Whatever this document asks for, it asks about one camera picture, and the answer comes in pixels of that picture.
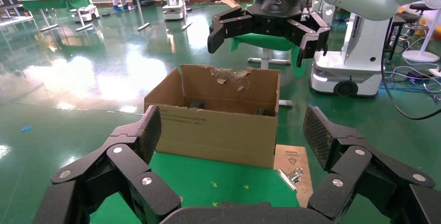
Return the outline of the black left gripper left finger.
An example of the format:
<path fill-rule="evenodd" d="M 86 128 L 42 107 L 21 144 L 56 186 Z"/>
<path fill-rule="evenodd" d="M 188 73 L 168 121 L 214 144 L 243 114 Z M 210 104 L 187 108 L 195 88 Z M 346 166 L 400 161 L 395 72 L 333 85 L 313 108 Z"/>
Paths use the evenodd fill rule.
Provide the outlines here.
<path fill-rule="evenodd" d="M 157 106 L 139 121 L 115 128 L 97 150 L 53 174 L 34 223 L 89 223 L 114 194 L 141 223 L 160 223 L 181 207 L 180 197 L 150 167 L 161 132 Z"/>

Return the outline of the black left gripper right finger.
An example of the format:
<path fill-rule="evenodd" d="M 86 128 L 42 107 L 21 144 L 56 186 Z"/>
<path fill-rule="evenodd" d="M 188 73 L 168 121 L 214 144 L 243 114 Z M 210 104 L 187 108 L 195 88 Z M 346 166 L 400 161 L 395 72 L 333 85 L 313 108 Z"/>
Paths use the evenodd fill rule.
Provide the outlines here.
<path fill-rule="evenodd" d="M 303 133 L 327 172 L 307 207 L 339 223 L 357 195 L 391 223 L 440 223 L 434 180 L 377 150 L 358 130 L 331 122 L 318 107 L 306 110 Z"/>

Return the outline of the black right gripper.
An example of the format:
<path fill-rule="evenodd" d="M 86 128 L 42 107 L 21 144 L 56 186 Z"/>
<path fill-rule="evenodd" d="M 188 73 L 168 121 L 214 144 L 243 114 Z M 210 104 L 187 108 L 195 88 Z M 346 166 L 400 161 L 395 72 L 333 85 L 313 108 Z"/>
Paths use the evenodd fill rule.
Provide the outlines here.
<path fill-rule="evenodd" d="M 230 8 L 212 17 L 207 49 L 214 54 L 224 40 L 248 33 L 285 37 L 298 48 L 296 66 L 328 51 L 331 27 L 316 12 L 301 19 L 307 0 L 255 0 L 247 10 Z"/>

